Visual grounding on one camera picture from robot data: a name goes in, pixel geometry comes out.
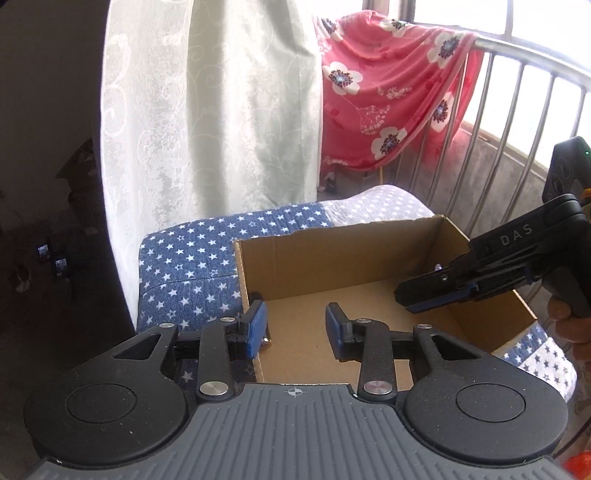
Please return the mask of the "person's right hand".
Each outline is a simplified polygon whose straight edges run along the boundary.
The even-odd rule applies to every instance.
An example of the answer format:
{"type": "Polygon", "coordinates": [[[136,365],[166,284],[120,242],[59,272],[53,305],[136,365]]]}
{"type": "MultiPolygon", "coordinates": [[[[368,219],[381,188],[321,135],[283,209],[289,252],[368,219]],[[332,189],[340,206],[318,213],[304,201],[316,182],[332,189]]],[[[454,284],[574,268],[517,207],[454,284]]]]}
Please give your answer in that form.
{"type": "Polygon", "coordinates": [[[575,317],[571,307],[555,297],[548,303],[549,317],[554,321],[558,336],[572,345],[573,356],[590,369],[591,322],[590,318],[575,317]]]}

